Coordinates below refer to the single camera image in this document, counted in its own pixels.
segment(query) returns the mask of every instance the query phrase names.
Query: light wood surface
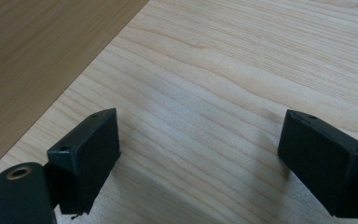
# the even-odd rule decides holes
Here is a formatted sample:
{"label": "light wood surface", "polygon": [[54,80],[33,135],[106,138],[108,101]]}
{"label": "light wood surface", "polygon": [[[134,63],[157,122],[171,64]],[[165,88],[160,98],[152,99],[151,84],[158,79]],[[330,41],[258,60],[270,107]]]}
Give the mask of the light wood surface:
{"label": "light wood surface", "polygon": [[110,107],[122,157],[91,214],[59,223],[358,223],[277,157],[288,108],[358,139],[358,1],[150,1],[0,172]]}
{"label": "light wood surface", "polygon": [[0,0],[0,158],[147,0]]}

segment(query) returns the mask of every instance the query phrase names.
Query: darker wood panel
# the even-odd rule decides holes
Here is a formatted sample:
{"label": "darker wood panel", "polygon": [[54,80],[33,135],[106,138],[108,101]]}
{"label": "darker wood panel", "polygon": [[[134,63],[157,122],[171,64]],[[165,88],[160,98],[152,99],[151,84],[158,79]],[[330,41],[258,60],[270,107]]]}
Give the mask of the darker wood panel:
{"label": "darker wood panel", "polygon": [[0,158],[146,2],[0,1]]}

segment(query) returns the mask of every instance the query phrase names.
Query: wood grain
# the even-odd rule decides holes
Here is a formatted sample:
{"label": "wood grain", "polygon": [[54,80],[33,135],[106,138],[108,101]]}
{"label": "wood grain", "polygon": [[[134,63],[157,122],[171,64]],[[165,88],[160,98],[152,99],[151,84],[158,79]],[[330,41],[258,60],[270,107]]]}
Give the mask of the wood grain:
{"label": "wood grain", "polygon": [[330,217],[277,157],[288,108],[358,139],[358,1],[150,1],[0,172],[46,162],[110,107],[122,158],[91,214],[59,223],[358,223]]}
{"label": "wood grain", "polygon": [[0,0],[0,158],[146,0]]}

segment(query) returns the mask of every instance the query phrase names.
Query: wooden table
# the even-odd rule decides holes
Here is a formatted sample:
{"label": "wooden table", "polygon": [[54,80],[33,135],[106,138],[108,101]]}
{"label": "wooden table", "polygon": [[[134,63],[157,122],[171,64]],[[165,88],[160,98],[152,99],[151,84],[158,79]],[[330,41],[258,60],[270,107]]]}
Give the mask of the wooden table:
{"label": "wooden table", "polygon": [[358,1],[152,0],[0,172],[111,107],[122,157],[90,215],[59,223],[358,223],[277,157],[288,108],[358,139]]}

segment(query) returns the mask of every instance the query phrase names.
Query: black plastic part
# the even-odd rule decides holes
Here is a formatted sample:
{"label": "black plastic part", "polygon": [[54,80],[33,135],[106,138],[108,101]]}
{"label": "black plastic part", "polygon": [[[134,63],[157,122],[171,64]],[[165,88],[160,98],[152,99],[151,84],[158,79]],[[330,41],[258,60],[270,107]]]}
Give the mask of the black plastic part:
{"label": "black plastic part", "polygon": [[278,155],[332,216],[358,217],[358,141],[288,110]]}
{"label": "black plastic part", "polygon": [[0,223],[55,223],[40,164],[27,162],[0,174]]}
{"label": "black plastic part", "polygon": [[116,110],[84,119],[48,150],[52,204],[59,203],[63,214],[88,214],[119,157]]}

